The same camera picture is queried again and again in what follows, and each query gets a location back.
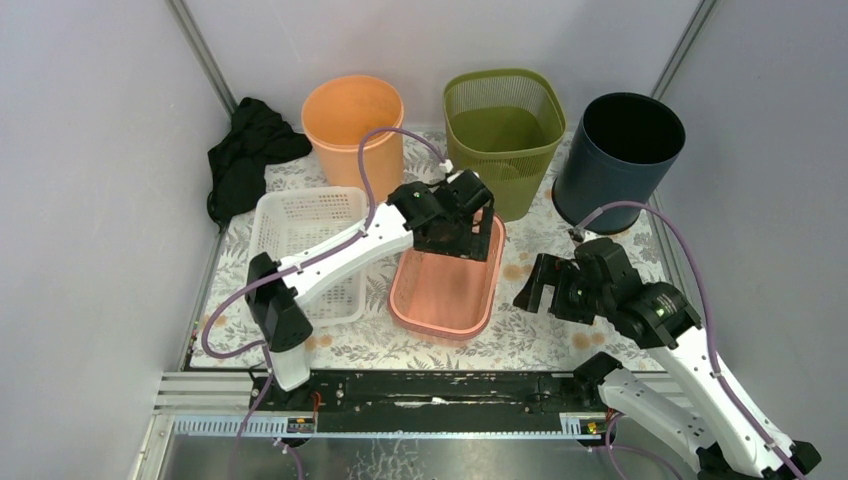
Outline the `white plastic basket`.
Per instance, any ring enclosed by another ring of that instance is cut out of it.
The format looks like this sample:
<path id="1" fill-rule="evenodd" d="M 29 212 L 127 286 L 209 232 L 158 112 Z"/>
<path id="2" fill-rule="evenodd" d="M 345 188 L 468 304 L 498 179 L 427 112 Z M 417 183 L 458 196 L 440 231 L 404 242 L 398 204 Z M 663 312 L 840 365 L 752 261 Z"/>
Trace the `white plastic basket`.
<path id="1" fill-rule="evenodd" d="M 356 187 L 316 187 L 276 191 L 260 198 L 251 230 L 248 258 L 267 253 L 274 260 L 303 252 L 365 218 L 365 192 Z M 366 308 L 363 270 L 335 283 L 303 311 L 316 328 L 357 321 Z"/>

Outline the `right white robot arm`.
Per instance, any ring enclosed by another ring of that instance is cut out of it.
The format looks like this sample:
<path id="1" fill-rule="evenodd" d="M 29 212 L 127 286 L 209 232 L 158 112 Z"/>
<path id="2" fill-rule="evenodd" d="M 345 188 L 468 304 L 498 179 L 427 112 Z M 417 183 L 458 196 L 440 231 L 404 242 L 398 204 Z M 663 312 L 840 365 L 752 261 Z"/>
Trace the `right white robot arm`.
<path id="1" fill-rule="evenodd" d="M 580 244 L 572 259 L 538 254 L 514 306 L 537 312 L 547 286 L 555 318 L 608 320 L 665 369 L 694 407 L 680 407 L 601 352 L 574 371 L 573 396 L 583 410 L 606 405 L 633 419 L 700 479 L 799 479 L 820 464 L 814 445 L 783 433 L 729 370 L 711 365 L 693 306 L 673 285 L 644 281 L 621 245 L 599 238 Z"/>

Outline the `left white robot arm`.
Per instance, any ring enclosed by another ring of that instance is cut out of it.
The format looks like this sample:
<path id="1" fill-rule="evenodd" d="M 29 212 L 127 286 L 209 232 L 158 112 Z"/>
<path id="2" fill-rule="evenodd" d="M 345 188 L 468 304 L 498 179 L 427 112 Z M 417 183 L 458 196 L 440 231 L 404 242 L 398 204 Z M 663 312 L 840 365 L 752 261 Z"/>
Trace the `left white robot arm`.
<path id="1" fill-rule="evenodd" d="M 461 170 L 435 184 L 399 186 L 363 221 L 302 253 L 280 260 L 255 256 L 245 300 L 265 340 L 272 398 L 288 411 L 309 401 L 308 303 L 374 261 L 408 249 L 486 260 L 494 200 L 476 173 Z"/>

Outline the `orange round bucket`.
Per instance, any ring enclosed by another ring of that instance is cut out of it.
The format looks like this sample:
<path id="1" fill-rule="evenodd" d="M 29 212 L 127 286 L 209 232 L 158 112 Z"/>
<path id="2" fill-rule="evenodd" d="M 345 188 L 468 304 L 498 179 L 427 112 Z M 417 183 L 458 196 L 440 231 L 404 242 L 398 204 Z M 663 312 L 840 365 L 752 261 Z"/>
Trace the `orange round bucket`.
<path id="1" fill-rule="evenodd" d="M 357 187 L 364 183 L 358 168 L 358 148 L 369 132 L 399 128 L 404 104 L 388 82 L 366 75 L 330 80 L 313 90 L 301 110 L 301 123 L 322 172 L 332 186 Z M 381 203 L 403 180 L 404 147 L 401 135 L 382 132 L 364 148 L 367 178 L 375 201 Z"/>

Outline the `pink plastic basket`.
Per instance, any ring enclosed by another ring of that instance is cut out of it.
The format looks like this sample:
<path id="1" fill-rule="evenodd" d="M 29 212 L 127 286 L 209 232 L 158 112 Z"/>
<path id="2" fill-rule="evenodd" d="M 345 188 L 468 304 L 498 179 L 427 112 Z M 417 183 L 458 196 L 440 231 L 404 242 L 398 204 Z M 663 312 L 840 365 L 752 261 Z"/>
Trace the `pink plastic basket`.
<path id="1" fill-rule="evenodd" d="M 388 295 L 393 321 L 431 342 L 459 344 L 479 335 L 491 318 L 505 237 L 495 217 L 482 262 L 404 252 Z"/>

